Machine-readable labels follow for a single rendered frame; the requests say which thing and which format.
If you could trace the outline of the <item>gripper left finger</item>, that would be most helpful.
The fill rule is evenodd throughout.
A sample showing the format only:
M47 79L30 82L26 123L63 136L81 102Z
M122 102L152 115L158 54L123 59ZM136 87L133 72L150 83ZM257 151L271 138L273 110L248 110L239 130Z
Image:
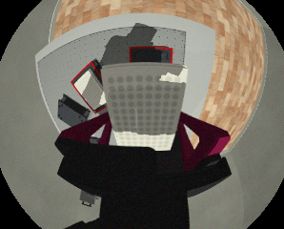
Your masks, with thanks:
M97 144L109 145L112 133L112 124L109 112L72 126L62 131L59 136L73 139L75 141L90 143L91 136L103 125L105 125L105 127Z

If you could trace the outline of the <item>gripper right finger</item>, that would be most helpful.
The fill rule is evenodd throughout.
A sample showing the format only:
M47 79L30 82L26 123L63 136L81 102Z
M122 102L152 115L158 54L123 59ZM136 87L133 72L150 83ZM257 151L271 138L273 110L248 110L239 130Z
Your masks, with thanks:
M189 140L184 124L199 137L195 149ZM220 154L231 139L227 131L183 112L180 113L177 131L184 172L193 170L204 157Z

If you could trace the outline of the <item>white well plate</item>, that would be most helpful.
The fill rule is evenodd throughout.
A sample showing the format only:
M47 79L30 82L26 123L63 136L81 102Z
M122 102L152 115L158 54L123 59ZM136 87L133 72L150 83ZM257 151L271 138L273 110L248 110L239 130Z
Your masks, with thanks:
M94 110L106 103L103 86L91 69L85 72L74 86Z
M104 65L104 95L118 146L172 147L188 69L186 65L132 62Z

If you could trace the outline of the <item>grey tower with black slots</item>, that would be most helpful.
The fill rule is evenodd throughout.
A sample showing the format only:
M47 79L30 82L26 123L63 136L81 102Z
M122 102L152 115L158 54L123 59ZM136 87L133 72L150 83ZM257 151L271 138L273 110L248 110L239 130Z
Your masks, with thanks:
M88 203L94 204L94 201L99 198L96 198L95 196L81 190L80 199Z

